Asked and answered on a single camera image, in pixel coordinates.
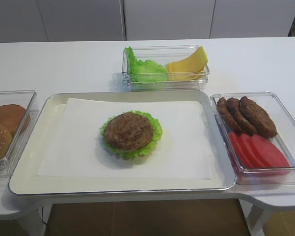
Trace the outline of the green lettuce leaf in container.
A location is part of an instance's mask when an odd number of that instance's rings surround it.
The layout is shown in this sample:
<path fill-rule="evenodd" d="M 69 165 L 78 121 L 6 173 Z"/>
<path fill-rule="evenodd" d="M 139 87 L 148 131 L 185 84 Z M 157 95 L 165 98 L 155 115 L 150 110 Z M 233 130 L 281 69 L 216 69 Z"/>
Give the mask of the green lettuce leaf in container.
<path fill-rule="evenodd" d="M 140 60 L 135 56 L 131 47 L 125 48 L 130 63 L 128 70 L 133 82 L 162 82 L 167 81 L 167 71 L 164 66 L 153 60 Z"/>

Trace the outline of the clear lettuce and cheese container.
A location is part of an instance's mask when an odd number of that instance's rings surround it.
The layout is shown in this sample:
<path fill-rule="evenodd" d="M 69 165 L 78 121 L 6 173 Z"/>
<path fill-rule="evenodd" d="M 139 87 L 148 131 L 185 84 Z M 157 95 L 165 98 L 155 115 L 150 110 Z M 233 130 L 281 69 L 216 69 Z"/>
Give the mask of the clear lettuce and cheese container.
<path fill-rule="evenodd" d="M 166 69 L 166 65 L 170 62 L 180 61 L 186 59 L 193 54 L 200 46 L 198 45 L 183 45 L 183 46 L 155 46 L 155 47 L 131 47 L 137 59 L 153 60 L 162 65 Z M 167 81 L 162 82 L 133 82 L 129 73 L 130 63 L 125 48 L 123 51 L 123 65 L 122 76 L 123 84 L 130 91 L 144 91 L 144 90 L 171 90 L 171 89 L 196 89 L 204 90 L 208 83 L 208 76 L 210 70 L 208 64 L 205 71 L 198 80 L 189 81 Z"/>

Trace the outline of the yellow cheese slices stack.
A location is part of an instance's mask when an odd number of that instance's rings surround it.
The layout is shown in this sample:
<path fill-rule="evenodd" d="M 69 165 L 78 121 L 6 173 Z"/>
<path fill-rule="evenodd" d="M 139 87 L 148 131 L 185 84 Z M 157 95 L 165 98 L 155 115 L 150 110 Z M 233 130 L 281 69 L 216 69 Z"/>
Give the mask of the yellow cheese slices stack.
<path fill-rule="evenodd" d="M 169 81 L 198 80 L 208 64 L 204 47 L 199 47 L 186 59 L 170 62 L 166 65 Z"/>

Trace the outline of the grilled patty on tray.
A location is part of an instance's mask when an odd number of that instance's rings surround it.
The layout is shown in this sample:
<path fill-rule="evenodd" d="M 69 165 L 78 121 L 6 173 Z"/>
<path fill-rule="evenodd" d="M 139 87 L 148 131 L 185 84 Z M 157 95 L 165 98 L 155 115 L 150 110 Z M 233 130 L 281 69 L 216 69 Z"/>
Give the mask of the grilled patty on tray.
<path fill-rule="evenodd" d="M 127 112 L 112 119 L 104 128 L 103 136 L 114 149 L 131 152 L 151 142 L 153 128 L 147 117 Z"/>

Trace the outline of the cream serving tray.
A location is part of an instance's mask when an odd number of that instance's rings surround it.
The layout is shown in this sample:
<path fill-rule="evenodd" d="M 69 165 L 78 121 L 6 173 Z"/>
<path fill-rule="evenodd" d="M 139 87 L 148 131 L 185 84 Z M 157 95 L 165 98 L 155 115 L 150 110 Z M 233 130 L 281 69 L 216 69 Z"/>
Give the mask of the cream serving tray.
<path fill-rule="evenodd" d="M 52 135 L 60 123 L 70 98 L 104 102 L 174 102 L 196 101 L 204 110 L 207 138 L 213 156 L 209 158 L 212 177 L 62 177 L 39 176 Z M 222 191 L 236 183 L 226 145 L 219 130 L 209 97 L 198 90 L 163 90 L 141 92 L 62 93 L 48 98 L 42 108 L 28 143 L 10 179 L 9 188 L 17 195 L 62 195 L 162 191 Z"/>

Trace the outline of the white paper sheet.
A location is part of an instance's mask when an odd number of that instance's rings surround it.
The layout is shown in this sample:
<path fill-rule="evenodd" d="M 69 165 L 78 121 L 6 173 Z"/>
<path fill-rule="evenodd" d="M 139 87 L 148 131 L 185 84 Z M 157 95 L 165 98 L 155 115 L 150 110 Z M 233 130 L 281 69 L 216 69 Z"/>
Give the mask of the white paper sheet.
<path fill-rule="evenodd" d="M 149 156 L 124 160 L 106 148 L 100 128 L 109 118 L 131 110 L 158 119 L 163 134 Z M 124 103 L 70 98 L 37 174 L 210 179 L 213 151 L 207 131 L 203 107 L 196 101 Z"/>

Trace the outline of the left brown patty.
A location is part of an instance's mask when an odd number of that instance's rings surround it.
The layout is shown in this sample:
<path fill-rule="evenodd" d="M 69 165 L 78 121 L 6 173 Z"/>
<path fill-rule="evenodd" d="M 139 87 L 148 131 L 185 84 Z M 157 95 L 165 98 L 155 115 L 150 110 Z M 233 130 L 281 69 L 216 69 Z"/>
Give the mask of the left brown patty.
<path fill-rule="evenodd" d="M 231 128 L 231 130 L 235 134 L 240 135 L 244 132 L 242 128 L 237 124 L 233 116 L 230 114 L 226 105 L 226 99 L 224 97 L 218 100 L 217 111 L 220 114 L 221 118 L 224 120 L 224 122 Z"/>

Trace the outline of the middle brown patty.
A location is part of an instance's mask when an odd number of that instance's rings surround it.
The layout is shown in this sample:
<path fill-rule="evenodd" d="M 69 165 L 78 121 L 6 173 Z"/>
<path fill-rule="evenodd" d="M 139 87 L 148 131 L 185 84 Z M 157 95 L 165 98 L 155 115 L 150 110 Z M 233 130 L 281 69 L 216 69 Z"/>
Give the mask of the middle brown patty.
<path fill-rule="evenodd" d="M 248 135 L 257 133 L 256 128 L 245 118 L 240 109 L 240 101 L 237 98 L 229 98 L 226 101 L 228 111 L 233 116 L 239 127 Z"/>

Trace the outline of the left red tomato slice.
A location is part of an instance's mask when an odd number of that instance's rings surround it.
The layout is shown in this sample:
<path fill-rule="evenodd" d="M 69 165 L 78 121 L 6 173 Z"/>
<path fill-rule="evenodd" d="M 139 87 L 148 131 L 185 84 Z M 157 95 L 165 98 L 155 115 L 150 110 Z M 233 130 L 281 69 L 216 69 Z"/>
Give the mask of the left red tomato slice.
<path fill-rule="evenodd" d="M 241 163 L 241 166 L 245 169 L 252 169 L 254 166 L 252 165 L 250 160 L 244 154 L 244 152 L 240 146 L 240 143 L 239 143 L 239 137 L 234 132 L 230 132 L 229 138 L 230 138 L 230 141 L 231 141 L 233 148 L 236 152 L 238 160 Z"/>

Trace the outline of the red tomato slice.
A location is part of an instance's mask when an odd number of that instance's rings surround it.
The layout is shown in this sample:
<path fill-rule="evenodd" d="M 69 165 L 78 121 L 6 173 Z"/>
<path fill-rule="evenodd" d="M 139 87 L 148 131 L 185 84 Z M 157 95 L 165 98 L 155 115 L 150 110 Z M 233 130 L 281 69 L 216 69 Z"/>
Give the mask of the red tomato slice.
<path fill-rule="evenodd" d="M 284 154 L 268 139 L 254 134 L 251 137 L 251 145 L 257 157 L 269 168 L 290 167 Z"/>
<path fill-rule="evenodd" d="M 234 132 L 230 132 L 229 138 L 230 138 L 230 141 L 231 141 L 233 148 L 236 152 L 238 160 L 241 163 L 241 166 L 245 169 L 252 169 L 254 166 L 252 165 L 250 160 L 244 154 L 244 152 L 240 146 L 240 143 L 239 143 L 239 137 Z"/>
<path fill-rule="evenodd" d="M 252 147 L 251 137 L 247 134 L 242 133 L 239 136 L 239 143 L 240 143 L 240 146 L 242 148 L 244 155 L 250 161 L 252 166 L 256 169 L 263 168 L 264 167 L 263 163 L 260 161 L 254 148 Z"/>

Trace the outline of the middle red tomato slice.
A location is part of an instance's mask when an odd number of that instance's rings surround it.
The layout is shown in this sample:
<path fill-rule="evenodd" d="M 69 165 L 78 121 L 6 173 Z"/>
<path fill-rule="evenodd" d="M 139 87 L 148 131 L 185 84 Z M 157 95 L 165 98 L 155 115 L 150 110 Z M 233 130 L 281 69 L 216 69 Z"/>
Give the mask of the middle red tomato slice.
<path fill-rule="evenodd" d="M 240 146 L 242 148 L 244 155 L 250 161 L 252 166 L 256 169 L 263 168 L 264 167 L 263 163 L 260 161 L 254 148 L 252 147 L 251 137 L 247 134 L 242 133 L 239 136 L 239 143 L 240 143 Z"/>

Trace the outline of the clear patty and tomato container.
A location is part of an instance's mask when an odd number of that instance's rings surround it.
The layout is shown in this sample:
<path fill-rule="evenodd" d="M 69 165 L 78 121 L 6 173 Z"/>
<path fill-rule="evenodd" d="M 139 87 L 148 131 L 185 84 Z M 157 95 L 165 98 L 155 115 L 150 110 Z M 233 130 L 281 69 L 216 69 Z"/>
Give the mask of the clear patty and tomato container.
<path fill-rule="evenodd" d="M 229 133 L 233 132 L 224 122 L 217 111 L 217 102 L 224 97 L 226 100 L 233 97 L 240 99 L 246 96 L 255 101 L 269 114 L 273 120 L 278 134 L 274 138 L 268 138 L 286 157 L 290 167 L 245 169 L 241 166 L 236 152 L 229 138 Z M 211 97 L 213 111 L 224 143 L 227 146 L 234 171 L 237 175 L 238 184 L 295 184 L 295 121 L 286 110 L 284 105 L 272 92 L 248 92 L 248 93 L 219 93 Z"/>

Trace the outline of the right red tomato slice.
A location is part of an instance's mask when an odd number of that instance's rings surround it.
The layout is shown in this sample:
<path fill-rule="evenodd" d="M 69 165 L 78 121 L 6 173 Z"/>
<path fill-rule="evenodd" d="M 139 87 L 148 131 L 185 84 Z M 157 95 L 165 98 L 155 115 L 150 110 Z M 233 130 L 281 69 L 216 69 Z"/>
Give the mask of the right red tomato slice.
<path fill-rule="evenodd" d="M 251 145 L 257 157 L 269 168 L 290 167 L 284 154 L 268 139 L 254 134 L 251 137 Z"/>

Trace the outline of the clear bun container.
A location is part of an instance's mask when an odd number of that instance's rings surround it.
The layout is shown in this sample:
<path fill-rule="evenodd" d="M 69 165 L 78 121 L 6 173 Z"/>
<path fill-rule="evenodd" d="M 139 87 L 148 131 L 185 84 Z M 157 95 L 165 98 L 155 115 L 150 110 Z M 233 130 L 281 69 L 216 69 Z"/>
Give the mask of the clear bun container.
<path fill-rule="evenodd" d="M 0 159 L 0 178 L 11 176 L 28 141 L 39 113 L 34 105 L 36 95 L 33 90 L 0 91 L 0 106 L 16 104 L 26 110 L 4 158 Z"/>

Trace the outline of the plain brown bun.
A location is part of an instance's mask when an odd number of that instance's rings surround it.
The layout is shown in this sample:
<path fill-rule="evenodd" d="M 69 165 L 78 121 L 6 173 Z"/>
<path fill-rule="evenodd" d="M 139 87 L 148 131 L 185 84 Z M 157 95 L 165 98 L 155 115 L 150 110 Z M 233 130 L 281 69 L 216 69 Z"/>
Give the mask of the plain brown bun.
<path fill-rule="evenodd" d="M 0 124 L 9 130 L 12 137 L 15 136 L 25 112 L 24 107 L 16 104 L 0 106 Z"/>

